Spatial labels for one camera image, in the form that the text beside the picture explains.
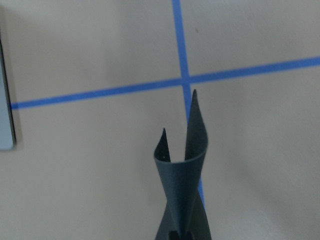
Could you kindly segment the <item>dark mouse pad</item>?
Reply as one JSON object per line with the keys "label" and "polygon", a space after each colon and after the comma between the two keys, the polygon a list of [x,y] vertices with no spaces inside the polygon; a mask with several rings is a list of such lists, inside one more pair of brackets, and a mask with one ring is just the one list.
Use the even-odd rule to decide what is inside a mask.
{"label": "dark mouse pad", "polygon": [[211,231],[198,185],[208,149],[208,134],[193,91],[187,124],[184,161],[172,162],[164,130],[154,150],[166,206],[157,240],[210,240]]}

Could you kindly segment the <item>grey laptop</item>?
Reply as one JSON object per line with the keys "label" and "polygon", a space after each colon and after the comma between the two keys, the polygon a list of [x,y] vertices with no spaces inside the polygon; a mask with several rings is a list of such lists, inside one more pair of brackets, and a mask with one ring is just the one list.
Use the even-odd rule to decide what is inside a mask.
{"label": "grey laptop", "polygon": [[0,42],[0,150],[11,151],[17,143],[4,50]]}

